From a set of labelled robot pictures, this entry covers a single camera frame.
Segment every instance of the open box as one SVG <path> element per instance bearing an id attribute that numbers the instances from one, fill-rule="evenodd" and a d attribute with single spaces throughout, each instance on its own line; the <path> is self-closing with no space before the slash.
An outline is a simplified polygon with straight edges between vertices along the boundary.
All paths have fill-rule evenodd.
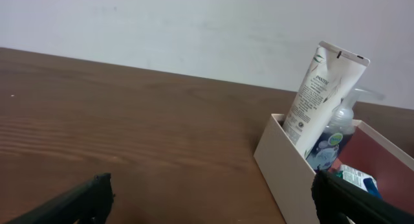
<path id="1" fill-rule="evenodd" d="M 311 195 L 314 170 L 281 127 L 285 116 L 273 114 L 254 157 L 286 223 L 319 223 Z M 346 164 L 372 175 L 384 201 L 414 214 L 414 159 L 361 120 L 332 167 Z"/>

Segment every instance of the brown wooden surface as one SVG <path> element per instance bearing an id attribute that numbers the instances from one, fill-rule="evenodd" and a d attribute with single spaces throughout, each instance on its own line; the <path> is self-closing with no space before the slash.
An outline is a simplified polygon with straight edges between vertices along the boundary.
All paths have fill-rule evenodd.
<path id="1" fill-rule="evenodd" d="M 108 223 L 283 223 L 252 154 L 294 95 L 0 49 L 0 222 L 111 172 Z M 356 116 L 414 155 L 413 111 Z"/>

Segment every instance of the pump dispenser head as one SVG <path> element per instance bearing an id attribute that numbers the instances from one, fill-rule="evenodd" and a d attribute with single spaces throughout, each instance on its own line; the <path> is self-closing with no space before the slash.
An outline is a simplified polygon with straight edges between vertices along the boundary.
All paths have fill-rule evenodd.
<path id="1" fill-rule="evenodd" d="M 354 111 L 352 108 L 361 95 L 371 96 L 376 100 L 383 100 L 385 98 L 385 95 L 383 94 L 362 88 L 360 86 L 355 86 L 342 100 L 341 104 L 336 109 L 334 109 L 331 123 L 338 126 L 351 125 L 352 119 L 354 118 Z"/>

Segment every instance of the soap dispenser bottle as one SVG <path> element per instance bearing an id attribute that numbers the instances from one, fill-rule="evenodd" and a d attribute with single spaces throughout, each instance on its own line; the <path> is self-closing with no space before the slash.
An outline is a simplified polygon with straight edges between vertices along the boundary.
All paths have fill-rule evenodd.
<path id="1" fill-rule="evenodd" d="M 329 169 L 345 145 L 351 140 L 355 132 L 355 126 L 352 124 L 354 118 L 352 108 L 360 95 L 373 96 L 377 100 L 384 99 L 384 95 L 358 87 L 349 92 L 334 110 L 331 120 L 306 158 L 315 172 Z"/>

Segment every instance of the white tube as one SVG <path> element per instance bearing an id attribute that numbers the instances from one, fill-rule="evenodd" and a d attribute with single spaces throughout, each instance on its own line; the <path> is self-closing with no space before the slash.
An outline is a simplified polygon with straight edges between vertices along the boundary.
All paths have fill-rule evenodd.
<path id="1" fill-rule="evenodd" d="M 321 41 L 302 81 L 283 130 L 306 159 L 369 60 Z"/>

